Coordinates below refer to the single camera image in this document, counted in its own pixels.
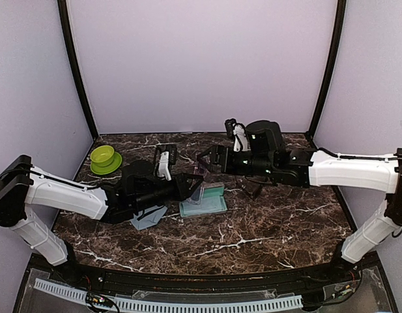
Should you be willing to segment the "pink frame sunglasses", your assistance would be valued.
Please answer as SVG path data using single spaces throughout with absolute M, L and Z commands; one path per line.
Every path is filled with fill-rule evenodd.
M 196 186 L 196 189 L 194 190 L 194 193 L 189 197 L 188 203 L 192 205 L 200 205 L 203 194 L 204 194 L 204 184 L 205 184 L 205 177 L 207 176 L 208 173 L 208 164 L 207 161 L 204 158 L 201 158 L 201 160 L 197 160 L 195 163 L 195 168 L 194 168 L 194 175 L 198 175 L 202 177 L 202 181 L 197 180 L 194 181 L 192 186 Z

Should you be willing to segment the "blue cleaning cloth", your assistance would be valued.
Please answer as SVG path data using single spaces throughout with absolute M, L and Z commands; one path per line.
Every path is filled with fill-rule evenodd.
M 144 230 L 153 227 L 159 223 L 167 211 L 166 206 L 154 206 L 148 208 L 130 220 L 130 224 L 136 230 Z

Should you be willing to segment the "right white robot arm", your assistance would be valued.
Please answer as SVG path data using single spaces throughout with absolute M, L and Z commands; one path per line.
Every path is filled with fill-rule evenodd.
M 222 173 L 264 177 L 271 185 L 347 186 L 378 190 L 385 194 L 379 208 L 337 248 L 332 263 L 325 267 L 325 278 L 338 283 L 349 274 L 350 264 L 402 228 L 402 149 L 385 155 L 344 155 L 326 149 L 291 151 L 234 152 L 213 145 L 197 156 L 208 171 L 215 166 Z

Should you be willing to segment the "teal glasses case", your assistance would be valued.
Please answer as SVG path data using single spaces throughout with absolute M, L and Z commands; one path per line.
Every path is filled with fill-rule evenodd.
M 186 218 L 226 212 L 224 190 L 222 182 L 202 183 L 190 198 L 179 203 L 180 216 Z

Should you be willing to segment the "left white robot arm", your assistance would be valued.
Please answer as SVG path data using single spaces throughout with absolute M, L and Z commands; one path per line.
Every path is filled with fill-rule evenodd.
M 194 194 L 203 177 L 192 173 L 170 174 L 165 161 L 155 166 L 137 160 L 122 169 L 116 183 L 89 186 L 54 176 L 19 156 L 0 174 L 0 227 L 16 232 L 45 257 L 70 284 L 84 279 L 67 242 L 58 238 L 32 210 L 44 205 L 70 211 L 106 224 L 144 218 L 169 201 L 184 201 Z

